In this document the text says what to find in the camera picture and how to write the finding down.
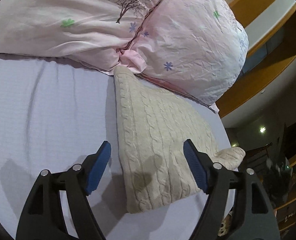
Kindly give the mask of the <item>lavender bed sheet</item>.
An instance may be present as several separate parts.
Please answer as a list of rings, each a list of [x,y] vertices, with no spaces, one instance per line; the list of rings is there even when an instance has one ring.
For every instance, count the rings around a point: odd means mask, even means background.
[[[144,213],[126,210],[111,76],[65,59],[0,54],[0,223],[10,236],[41,170],[66,171],[103,141],[111,158],[88,201],[106,239],[188,239],[203,193]]]

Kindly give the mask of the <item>wooden window frame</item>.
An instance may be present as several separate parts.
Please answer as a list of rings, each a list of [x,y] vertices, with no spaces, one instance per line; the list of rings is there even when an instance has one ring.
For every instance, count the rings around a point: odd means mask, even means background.
[[[296,58],[296,0],[234,0],[230,7],[249,49],[238,80],[217,101],[222,119],[240,115]]]

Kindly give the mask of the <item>pink floral duvet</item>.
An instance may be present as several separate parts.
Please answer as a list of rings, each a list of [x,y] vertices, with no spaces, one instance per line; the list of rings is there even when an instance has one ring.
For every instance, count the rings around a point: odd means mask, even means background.
[[[225,0],[0,0],[0,53],[124,66],[206,106],[235,83],[248,45]]]

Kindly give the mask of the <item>beige cable knit sweater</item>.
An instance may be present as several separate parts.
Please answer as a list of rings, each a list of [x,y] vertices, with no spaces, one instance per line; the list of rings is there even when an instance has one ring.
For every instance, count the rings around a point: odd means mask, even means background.
[[[114,70],[114,83],[129,213],[157,209],[199,192],[183,152],[187,139],[229,170],[241,164],[245,151],[220,150],[210,125],[185,99],[143,85],[125,67]]]

